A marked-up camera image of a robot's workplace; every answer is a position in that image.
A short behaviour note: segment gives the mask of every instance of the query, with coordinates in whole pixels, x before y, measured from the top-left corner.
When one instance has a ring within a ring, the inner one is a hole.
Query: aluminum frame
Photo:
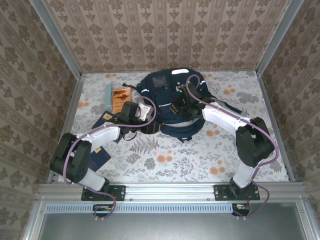
[[[271,103],[270,103],[270,100],[269,100],[269,97],[268,97],[268,93],[267,93],[264,81],[262,79],[262,76],[259,73],[257,73],[257,77],[258,77],[258,82],[259,82],[259,85],[260,85],[260,89],[262,91],[262,96],[263,96],[263,99],[264,99],[264,102],[265,102],[265,106],[266,106],[266,109],[268,111],[268,114],[269,114],[269,117],[270,117],[270,120],[271,120],[272,128],[274,130],[274,135],[275,135],[275,138],[276,138],[276,142],[278,143],[279,151],[281,153],[281,157],[283,159],[284,165],[285,165],[286,170],[287,170],[287,174],[289,176],[290,181],[295,182],[296,179],[295,179],[295,176],[294,176],[294,172],[292,171],[292,168],[291,168],[291,165],[290,165],[290,162],[289,162],[289,158],[288,158],[288,155],[287,155],[287,152],[286,152],[286,149],[285,149],[285,145],[284,145],[284,142],[282,140],[282,137],[281,137],[281,134],[280,134],[280,130],[278,128],[278,124],[277,124],[277,121],[276,121],[276,117],[274,115],[274,111],[272,110],[272,107],[271,107]]]
[[[66,64],[69,66],[75,79],[78,81],[81,78],[81,68],[79,67],[77,61],[72,55],[65,42],[63,35],[60,33],[58,27],[56,26],[53,18],[51,17],[45,3],[43,0],[30,0],[32,6],[34,7],[36,13],[39,15],[42,23],[44,24],[46,30],[50,34],[55,45],[59,49],[59,52],[63,56]]]
[[[113,182],[112,185],[125,185],[126,196],[124,205],[132,204],[221,204],[244,203],[245,201],[215,201],[214,186],[225,182],[197,182],[197,183],[145,183],[145,182]],[[270,192],[270,203],[296,203],[299,217],[307,240],[319,239],[319,229],[308,203],[308,196],[302,182],[260,182],[260,185]],[[35,205],[31,212],[24,240],[37,240],[43,225],[47,204],[83,204],[99,203],[111,204],[110,201],[81,201],[82,187],[76,184],[63,183],[40,184]],[[260,192],[260,201],[265,200],[267,194]]]
[[[256,71],[259,75],[262,75],[266,70],[270,60],[275,54],[279,44],[281,43],[288,28],[296,17],[303,2],[304,0],[292,0],[289,2],[288,7],[286,8],[278,26],[274,31],[272,38],[268,42],[268,45],[265,48],[263,55],[261,56],[260,61],[256,67]]]

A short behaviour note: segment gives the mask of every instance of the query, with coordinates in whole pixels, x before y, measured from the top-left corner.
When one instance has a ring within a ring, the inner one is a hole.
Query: book
[[[113,92],[112,112],[120,113],[125,102],[131,101],[131,87],[116,88]]]
[[[105,110],[112,111],[112,87],[111,85],[105,86]]]
[[[104,111],[103,114],[99,117],[99,119],[95,122],[91,129],[96,129],[100,127],[105,122],[108,122],[110,119],[115,118],[116,116],[109,111]]]
[[[96,172],[110,159],[111,156],[102,146],[100,146],[90,154],[90,161],[88,167]]]

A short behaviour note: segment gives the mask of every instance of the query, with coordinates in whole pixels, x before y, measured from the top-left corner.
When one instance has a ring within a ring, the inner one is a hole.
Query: floral mat
[[[268,111],[254,71],[201,72],[211,93],[222,101],[242,110],[245,117],[261,117],[275,139]],[[72,133],[91,129],[105,108],[105,85],[119,88],[123,83],[136,85],[148,73],[94,73],[87,74]],[[132,100],[141,102],[141,96],[132,91]],[[156,133],[139,132],[131,141],[118,144],[106,142],[103,147],[111,159],[98,173],[112,182],[228,182],[236,172],[240,159],[235,139],[218,125],[206,122],[191,141]],[[281,156],[261,168],[257,181],[288,181]]]

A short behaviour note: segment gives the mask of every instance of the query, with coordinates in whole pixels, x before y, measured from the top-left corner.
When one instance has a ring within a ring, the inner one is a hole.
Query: mounting plate
[[[214,198],[216,201],[247,201],[248,195],[250,197],[250,201],[260,200],[260,194],[258,187],[254,184],[248,185],[246,187],[246,191],[239,198],[236,198],[230,191],[229,184],[219,184],[214,185]]]
[[[125,200],[126,186],[110,185],[108,193],[114,196],[118,202],[122,202]],[[108,196],[93,193],[85,188],[83,188],[82,190],[81,200],[82,201],[112,201],[112,199]]]

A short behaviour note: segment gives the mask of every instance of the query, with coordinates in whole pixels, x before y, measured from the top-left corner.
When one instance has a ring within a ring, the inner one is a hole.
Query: patterned wallpaper
[[[75,79],[28,0],[0,1],[0,239],[20,238]]]
[[[320,0],[305,0],[263,73],[297,181],[320,223]]]
[[[255,69],[289,0],[45,0],[83,72]]]

